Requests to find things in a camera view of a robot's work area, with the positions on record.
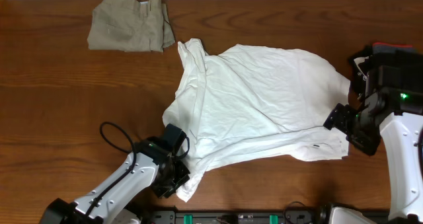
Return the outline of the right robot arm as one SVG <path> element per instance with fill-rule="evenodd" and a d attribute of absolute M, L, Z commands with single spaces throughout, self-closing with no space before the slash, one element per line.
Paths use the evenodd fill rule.
<path fill-rule="evenodd" d="M 385 146 L 391 187 L 389 223 L 422 222 L 422 55 L 376 54 L 358 109 L 337 104 L 323 126 L 343 132 L 372 156 Z"/>

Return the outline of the white t-shirt black print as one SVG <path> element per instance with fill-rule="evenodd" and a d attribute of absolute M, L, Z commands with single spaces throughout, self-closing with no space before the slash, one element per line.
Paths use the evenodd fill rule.
<path fill-rule="evenodd" d="M 184 72 L 164 124 L 181 128 L 187 202 L 205 172 L 255 159 L 289 155 L 300 161 L 348 154 L 344 134 L 323 124 L 348 100 L 350 82 L 322 57 L 292 49 L 237 44 L 208 54 L 193 38 L 178 43 Z"/>

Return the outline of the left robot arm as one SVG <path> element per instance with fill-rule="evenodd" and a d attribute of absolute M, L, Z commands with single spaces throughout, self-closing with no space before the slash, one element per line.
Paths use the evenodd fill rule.
<path fill-rule="evenodd" d="M 189 149 L 179 152 L 184 143 L 190 144 L 182 129 L 168 124 L 162 136 L 139 142 L 123 134 L 132 147 L 124 163 L 85 196 L 71 203 L 54 200 L 41 223 L 111 223 L 142 190 L 150 187 L 157 197 L 168 198 L 190 179 L 182 162 Z"/>

